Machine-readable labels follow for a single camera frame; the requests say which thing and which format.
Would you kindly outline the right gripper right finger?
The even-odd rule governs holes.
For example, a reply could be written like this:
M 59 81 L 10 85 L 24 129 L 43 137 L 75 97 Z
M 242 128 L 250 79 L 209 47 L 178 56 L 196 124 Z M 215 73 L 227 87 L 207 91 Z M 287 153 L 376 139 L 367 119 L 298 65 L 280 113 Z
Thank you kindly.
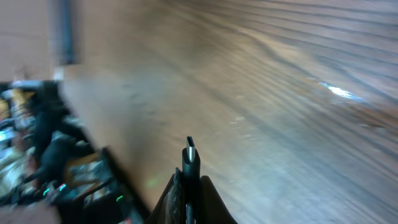
M 229 213 L 211 179 L 200 178 L 197 195 L 197 223 L 199 224 L 237 224 Z

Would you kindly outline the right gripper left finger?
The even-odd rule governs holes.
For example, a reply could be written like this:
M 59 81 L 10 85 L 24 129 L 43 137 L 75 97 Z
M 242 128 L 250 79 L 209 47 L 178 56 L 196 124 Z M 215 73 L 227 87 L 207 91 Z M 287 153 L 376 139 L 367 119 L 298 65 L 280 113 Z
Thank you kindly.
M 164 189 L 155 209 L 145 220 L 145 224 L 181 224 L 183 223 L 184 196 L 183 173 L 177 167 Z

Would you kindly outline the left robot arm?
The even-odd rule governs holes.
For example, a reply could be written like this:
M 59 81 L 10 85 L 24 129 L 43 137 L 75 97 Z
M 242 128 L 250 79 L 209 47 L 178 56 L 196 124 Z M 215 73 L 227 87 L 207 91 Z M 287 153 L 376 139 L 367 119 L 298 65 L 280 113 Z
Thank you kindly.
M 95 149 L 55 81 L 1 83 L 1 142 L 21 170 L 2 223 L 144 223 L 150 212 L 108 148 Z

